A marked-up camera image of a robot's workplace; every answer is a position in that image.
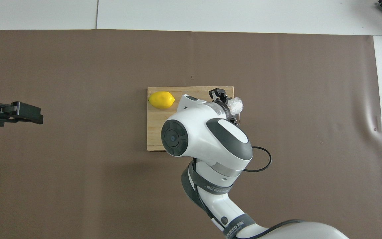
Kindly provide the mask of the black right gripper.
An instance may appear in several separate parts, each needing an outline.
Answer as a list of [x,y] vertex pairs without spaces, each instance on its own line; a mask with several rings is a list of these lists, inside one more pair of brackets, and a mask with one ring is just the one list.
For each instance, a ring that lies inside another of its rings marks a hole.
[[228,95],[226,91],[222,88],[214,88],[209,91],[209,96],[213,100],[213,102],[218,102],[218,105],[221,106],[223,111],[225,112],[226,119],[232,124],[238,124],[237,115],[232,113],[232,110],[228,107]]

